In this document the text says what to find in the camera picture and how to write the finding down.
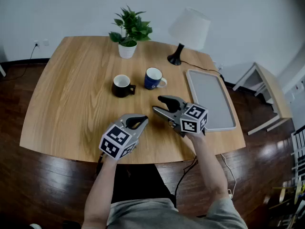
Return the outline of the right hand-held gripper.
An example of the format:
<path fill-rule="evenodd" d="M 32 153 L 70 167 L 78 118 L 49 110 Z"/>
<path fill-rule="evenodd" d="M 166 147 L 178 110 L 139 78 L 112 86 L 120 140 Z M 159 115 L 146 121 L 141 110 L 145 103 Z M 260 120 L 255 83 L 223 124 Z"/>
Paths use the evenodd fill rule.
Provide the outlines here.
<path fill-rule="evenodd" d="M 165 121 L 173 122 L 173 129 L 180 136 L 201 132 L 205 135 L 205 126 L 208 122 L 206 108 L 198 104 L 186 103 L 182 98 L 172 95 L 160 95 L 158 100 L 166 104 L 168 110 L 153 106 L 153 112 Z"/>

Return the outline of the white shade black base lamp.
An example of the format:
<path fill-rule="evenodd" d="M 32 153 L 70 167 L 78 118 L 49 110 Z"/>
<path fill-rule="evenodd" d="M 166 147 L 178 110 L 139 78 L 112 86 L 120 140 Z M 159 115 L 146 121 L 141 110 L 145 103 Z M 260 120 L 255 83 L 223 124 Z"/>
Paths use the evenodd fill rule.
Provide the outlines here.
<path fill-rule="evenodd" d="M 203 49 L 210 24 L 210 19 L 201 12 L 193 8 L 185 8 L 168 30 L 179 43 L 176 51 L 167 57 L 168 62 L 181 65 L 180 56 L 184 47 L 193 50 Z"/>

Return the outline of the white wooden side table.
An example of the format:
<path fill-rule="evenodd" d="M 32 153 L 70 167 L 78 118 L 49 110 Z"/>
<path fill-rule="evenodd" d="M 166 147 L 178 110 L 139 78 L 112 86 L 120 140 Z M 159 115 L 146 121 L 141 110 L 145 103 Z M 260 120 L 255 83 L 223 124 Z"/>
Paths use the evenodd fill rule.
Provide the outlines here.
<path fill-rule="evenodd" d="M 263 123 L 262 125 L 252 129 L 247 134 L 252 135 L 268 126 L 266 129 L 267 132 L 275 129 L 276 127 L 282 125 L 286 121 L 292 119 L 292 113 L 285 99 L 285 95 L 280 87 L 276 77 L 270 73 L 267 69 L 257 64 L 253 63 L 252 67 L 239 79 L 236 85 L 233 87 L 233 90 L 236 91 L 240 86 L 242 86 L 245 81 L 255 72 L 257 71 L 260 78 L 263 81 L 263 85 L 258 88 L 258 91 L 255 92 L 255 96 L 267 90 L 273 100 L 274 109 L 276 112 L 276 116 L 270 119 L 269 121 Z"/>

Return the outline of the green plant in white pot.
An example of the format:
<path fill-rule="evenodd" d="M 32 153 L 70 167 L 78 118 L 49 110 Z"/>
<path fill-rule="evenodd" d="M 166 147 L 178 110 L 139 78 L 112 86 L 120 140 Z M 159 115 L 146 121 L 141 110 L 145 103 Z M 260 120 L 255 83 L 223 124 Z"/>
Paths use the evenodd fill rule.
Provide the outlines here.
<path fill-rule="evenodd" d="M 134 12 L 130 7 L 121 8 L 122 12 L 117 14 L 118 19 L 114 19 L 121 32 L 110 32 L 109 37 L 112 42 L 118 44 L 119 55 L 123 59 L 132 58 L 138 42 L 149 41 L 149 35 L 153 29 L 149 21 L 143 21 L 141 18 L 142 11 Z"/>

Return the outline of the black mug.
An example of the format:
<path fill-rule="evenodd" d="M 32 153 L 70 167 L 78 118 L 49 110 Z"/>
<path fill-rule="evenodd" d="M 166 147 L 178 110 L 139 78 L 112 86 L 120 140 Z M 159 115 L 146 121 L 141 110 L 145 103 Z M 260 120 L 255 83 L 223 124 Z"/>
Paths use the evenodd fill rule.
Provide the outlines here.
<path fill-rule="evenodd" d="M 115 76 L 112 82 L 112 93 L 119 98 L 135 95 L 136 85 L 132 85 L 130 78 L 124 74 Z"/>

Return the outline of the person's black trousers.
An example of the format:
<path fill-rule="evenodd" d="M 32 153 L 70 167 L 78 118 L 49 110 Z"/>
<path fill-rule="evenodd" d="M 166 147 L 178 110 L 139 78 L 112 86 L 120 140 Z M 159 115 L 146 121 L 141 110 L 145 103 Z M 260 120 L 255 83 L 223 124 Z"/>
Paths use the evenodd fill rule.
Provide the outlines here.
<path fill-rule="evenodd" d="M 168 198 L 176 207 L 176 197 L 170 193 L 154 164 L 118 164 L 112 203 L 149 198 Z"/>

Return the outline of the person's grey shirt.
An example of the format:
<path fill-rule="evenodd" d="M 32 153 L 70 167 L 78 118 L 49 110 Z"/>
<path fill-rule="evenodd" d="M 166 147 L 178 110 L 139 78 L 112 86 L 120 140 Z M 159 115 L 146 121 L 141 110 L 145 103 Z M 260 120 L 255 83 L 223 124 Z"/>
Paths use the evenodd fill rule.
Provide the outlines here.
<path fill-rule="evenodd" d="M 168 198 L 137 199 L 111 205 L 109 229 L 247 229 L 229 198 L 212 203 L 204 218 L 178 212 Z"/>

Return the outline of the blue mug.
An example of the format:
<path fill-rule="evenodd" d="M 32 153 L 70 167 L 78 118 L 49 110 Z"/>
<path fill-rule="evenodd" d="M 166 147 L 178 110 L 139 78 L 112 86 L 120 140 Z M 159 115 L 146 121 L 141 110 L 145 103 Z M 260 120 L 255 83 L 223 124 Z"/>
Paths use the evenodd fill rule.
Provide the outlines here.
<path fill-rule="evenodd" d="M 155 88 L 164 88 L 167 86 L 167 80 L 163 78 L 162 72 L 158 68 L 150 67 L 146 70 L 144 78 L 144 87 L 148 90 Z"/>

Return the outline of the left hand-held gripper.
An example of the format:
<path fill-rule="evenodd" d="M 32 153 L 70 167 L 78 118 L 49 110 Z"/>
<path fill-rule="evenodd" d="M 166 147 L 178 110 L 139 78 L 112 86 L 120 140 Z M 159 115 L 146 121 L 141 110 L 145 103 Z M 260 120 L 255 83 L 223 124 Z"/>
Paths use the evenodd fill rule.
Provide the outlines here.
<path fill-rule="evenodd" d="M 105 154 L 119 160 L 138 145 L 138 138 L 148 125 L 148 116 L 143 114 L 124 114 L 108 126 L 102 135 L 99 149 Z"/>

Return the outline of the person's left forearm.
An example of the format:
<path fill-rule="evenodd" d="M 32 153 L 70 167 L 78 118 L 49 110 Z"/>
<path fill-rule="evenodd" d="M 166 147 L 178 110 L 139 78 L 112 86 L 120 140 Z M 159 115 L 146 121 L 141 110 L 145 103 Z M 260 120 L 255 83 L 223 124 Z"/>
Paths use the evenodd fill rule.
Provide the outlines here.
<path fill-rule="evenodd" d="M 106 229 L 110 214 L 117 160 L 107 156 L 86 199 L 81 229 Z"/>

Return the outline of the grey tray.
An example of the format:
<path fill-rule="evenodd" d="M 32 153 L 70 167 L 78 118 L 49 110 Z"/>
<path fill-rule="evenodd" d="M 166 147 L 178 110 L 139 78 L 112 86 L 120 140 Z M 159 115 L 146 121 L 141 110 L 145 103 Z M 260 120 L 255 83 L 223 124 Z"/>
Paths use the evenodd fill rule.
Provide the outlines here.
<path fill-rule="evenodd" d="M 193 101 L 208 110 L 206 131 L 235 129 L 235 117 L 221 79 L 217 75 L 191 69 L 187 70 L 186 78 Z"/>

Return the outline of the person's right forearm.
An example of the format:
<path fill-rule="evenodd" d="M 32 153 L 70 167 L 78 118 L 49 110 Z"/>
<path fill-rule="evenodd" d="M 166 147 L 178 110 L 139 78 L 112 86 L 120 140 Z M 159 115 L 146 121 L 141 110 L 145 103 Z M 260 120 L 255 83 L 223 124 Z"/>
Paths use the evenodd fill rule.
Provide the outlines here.
<path fill-rule="evenodd" d="M 229 198 L 228 183 L 224 170 L 213 151 L 208 147 L 203 133 L 187 133 L 197 156 L 203 182 L 209 191 L 212 201 Z"/>

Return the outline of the white slatted rack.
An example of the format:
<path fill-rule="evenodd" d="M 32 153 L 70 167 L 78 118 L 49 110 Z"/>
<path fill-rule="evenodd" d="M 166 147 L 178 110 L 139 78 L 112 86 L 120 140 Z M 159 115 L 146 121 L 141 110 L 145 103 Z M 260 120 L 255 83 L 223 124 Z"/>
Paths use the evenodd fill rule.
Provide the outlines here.
<path fill-rule="evenodd" d="M 294 158 L 292 172 L 294 174 L 293 181 L 297 184 L 305 185 L 305 125 L 291 134 L 293 152 L 291 156 Z"/>

